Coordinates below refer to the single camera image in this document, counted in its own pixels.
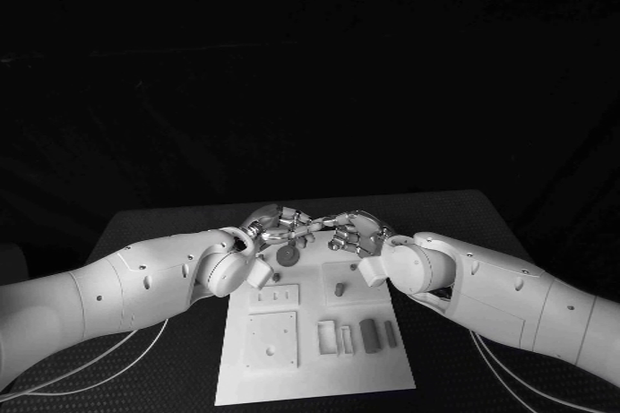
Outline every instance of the dark table surface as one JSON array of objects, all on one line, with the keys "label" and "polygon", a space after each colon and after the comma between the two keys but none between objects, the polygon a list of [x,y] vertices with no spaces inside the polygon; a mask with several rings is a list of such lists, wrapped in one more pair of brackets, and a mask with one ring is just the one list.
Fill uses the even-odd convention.
[{"label": "dark table surface", "polygon": [[[122,211],[111,219],[88,262],[124,245],[150,238],[239,226],[265,203]],[[280,204],[313,218],[365,210],[391,223],[398,233],[437,232],[528,261],[528,252],[480,191],[373,195],[298,200]],[[68,396],[26,396],[7,401],[3,413],[23,412],[281,412],[281,411],[450,411],[525,412],[493,376],[466,328],[417,304],[391,286],[394,311],[417,389],[284,400],[215,407],[219,358],[229,299],[210,297],[174,316],[151,351],[135,366],[97,388]],[[138,331],[97,364],[42,391],[75,391],[111,376],[143,353],[161,324]],[[30,388],[94,359],[122,338],[114,334],[55,353],[19,377],[13,391]],[[559,359],[487,341],[516,374],[558,398],[603,411],[620,411],[620,389]],[[568,412],[507,383],[539,412]]]}]

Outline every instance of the cable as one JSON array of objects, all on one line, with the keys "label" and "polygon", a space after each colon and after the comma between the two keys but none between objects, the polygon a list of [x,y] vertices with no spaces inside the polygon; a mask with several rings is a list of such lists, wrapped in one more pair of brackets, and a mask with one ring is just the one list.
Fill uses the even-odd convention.
[{"label": "cable", "polygon": [[[476,347],[477,347],[477,351],[480,352],[480,355],[481,355],[481,350],[480,350],[480,347],[479,347],[479,345],[477,345],[477,341],[476,341],[476,338],[474,338],[474,333],[470,331],[470,333],[471,333],[471,338],[474,339],[474,342],[476,342]],[[564,404],[567,407],[572,407],[572,409],[580,409],[580,410],[584,410],[584,411],[588,411],[590,413],[605,413],[604,411],[601,411],[601,410],[597,410],[597,409],[591,409],[591,408],[588,408],[588,407],[582,407],[582,406],[578,406],[577,404],[574,404],[572,402],[568,402],[568,401],[564,401],[564,400],[561,400],[559,398],[555,398],[555,397],[552,397],[551,395],[548,395],[545,392],[542,392],[542,391],[539,391],[533,386],[531,386],[529,384],[526,384],[526,382],[523,382],[523,380],[515,375],[515,373],[507,369],[507,367],[503,365],[503,363],[502,363],[502,361],[494,357],[494,355],[493,355],[493,353],[490,352],[490,349],[489,349],[489,347],[487,347],[487,343],[484,343],[484,340],[480,338],[480,336],[479,336],[479,334],[476,334],[476,337],[477,337],[477,339],[480,340],[480,343],[481,343],[481,346],[483,346],[483,348],[487,350],[487,352],[489,352],[489,354],[490,354],[490,357],[493,358],[493,360],[494,360],[494,362],[497,363],[497,365],[503,368],[503,371],[519,381],[519,383],[520,384],[523,384],[523,386],[526,386],[526,388],[531,390],[531,391],[533,391],[541,397],[543,397],[543,398],[546,398],[548,400],[552,400],[552,401],[555,401],[555,402],[559,402],[559,404]]]},{"label": "cable", "polygon": [[526,402],[525,402],[525,401],[518,397],[518,395],[515,394],[513,390],[507,387],[506,382],[505,382],[505,381],[503,381],[503,379],[500,378],[500,375],[499,375],[499,374],[497,374],[497,372],[494,371],[494,368],[490,366],[490,362],[489,362],[489,360],[487,360],[487,357],[484,357],[484,354],[481,353],[481,348],[480,348],[480,346],[477,345],[477,341],[476,341],[476,338],[474,338],[474,332],[473,332],[473,331],[470,331],[470,334],[471,334],[471,339],[474,340],[474,344],[476,344],[477,351],[480,352],[480,356],[481,356],[481,358],[484,359],[484,362],[487,363],[487,366],[489,366],[489,368],[490,368],[490,371],[493,372],[494,376],[497,377],[497,380],[502,382],[503,387],[505,387],[505,388],[506,388],[506,390],[513,394],[513,397],[515,397],[515,398],[516,398],[516,400],[523,404],[523,406],[526,406],[526,409],[528,409],[532,413],[538,413],[538,411],[536,411],[533,408],[531,408],[531,407],[528,406]]},{"label": "cable", "polygon": [[131,362],[131,364],[122,368],[122,370],[120,370],[120,372],[117,374],[114,374],[111,377],[108,377],[105,380],[102,380],[99,383],[94,384],[92,386],[78,389],[76,391],[71,391],[71,392],[35,392],[37,389],[42,389],[45,386],[50,385],[52,383],[56,383],[59,380],[65,379],[66,377],[69,377],[71,375],[73,375],[75,373],[78,373],[84,368],[86,368],[86,366],[91,366],[102,357],[105,357],[118,347],[120,345],[133,337],[133,335],[135,334],[137,331],[133,331],[130,333],[130,335],[86,364],[84,364],[84,366],[81,366],[79,368],[76,368],[75,370],[72,370],[71,372],[68,372],[66,374],[62,374],[56,379],[50,380],[49,382],[45,382],[42,384],[39,384],[37,386],[35,386],[33,388],[29,388],[23,391],[19,392],[13,392],[13,393],[7,393],[4,395],[0,396],[0,402],[13,400],[16,397],[20,397],[23,395],[37,395],[37,396],[56,396],[56,395],[69,395],[71,393],[78,393],[82,391],[89,390],[91,388],[94,388],[95,386],[98,386],[99,384],[104,384],[105,382],[108,382],[109,380],[112,380],[115,377],[118,377],[133,366],[134,364],[140,361],[140,359],[143,358],[143,356],[146,355],[146,353],[148,352],[148,350],[151,349],[153,345],[156,344],[159,337],[161,335],[161,332],[164,331],[167,325],[167,319],[164,320],[164,324],[161,326],[161,329],[159,331],[157,336],[154,337],[154,340],[151,342],[151,345],[148,346],[148,348],[146,349],[146,351],[143,352],[143,354],[138,356],[138,358]]}]

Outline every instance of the table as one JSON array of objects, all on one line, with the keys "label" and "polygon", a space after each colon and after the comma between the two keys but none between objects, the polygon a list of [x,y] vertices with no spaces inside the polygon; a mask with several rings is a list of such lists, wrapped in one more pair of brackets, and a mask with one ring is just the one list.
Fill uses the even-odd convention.
[{"label": "table", "polygon": [[[109,220],[86,263],[137,241],[239,226],[245,217],[265,203],[122,211]],[[401,234],[437,232],[532,262],[487,197],[477,190],[333,197],[278,203],[304,211],[314,218],[343,211],[365,210],[391,223]],[[467,329],[417,304],[392,286],[391,296],[415,390],[215,407],[229,299],[210,297],[197,301],[187,312],[169,320],[151,351],[112,381],[68,396],[20,397],[4,403],[1,412],[526,411],[487,369]],[[138,331],[99,363],[46,390],[72,391],[104,380],[143,353],[160,326]],[[13,391],[32,387],[76,368],[125,335],[114,334],[88,340],[55,353],[19,377]],[[492,341],[487,344],[513,372],[542,391],[594,409],[614,411],[614,406],[620,406],[620,389],[598,377],[559,359],[507,348]],[[507,383],[536,411],[575,411],[532,394],[512,379]]]}]

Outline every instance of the black background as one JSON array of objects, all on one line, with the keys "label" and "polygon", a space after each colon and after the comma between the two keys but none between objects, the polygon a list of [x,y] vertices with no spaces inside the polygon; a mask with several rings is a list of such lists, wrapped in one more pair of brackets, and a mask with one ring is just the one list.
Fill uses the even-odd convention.
[{"label": "black background", "polygon": [[0,242],[32,277],[117,211],[474,188],[620,300],[618,0],[0,3]]}]

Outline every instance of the white task board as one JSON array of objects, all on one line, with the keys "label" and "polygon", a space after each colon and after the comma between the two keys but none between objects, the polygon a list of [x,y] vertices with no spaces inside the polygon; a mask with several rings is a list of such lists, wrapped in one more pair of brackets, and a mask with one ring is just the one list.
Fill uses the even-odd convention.
[{"label": "white task board", "polygon": [[[291,267],[281,267],[275,258],[284,245],[272,245],[262,255],[280,274],[278,283],[271,280],[261,291],[244,283],[229,295],[216,406],[415,388],[388,286],[368,287],[352,270],[359,257],[329,250],[332,237],[332,232],[316,233]],[[378,327],[382,349],[375,354],[365,351],[365,319]],[[388,345],[386,321],[395,348]],[[329,335],[324,355],[319,328]]]}]

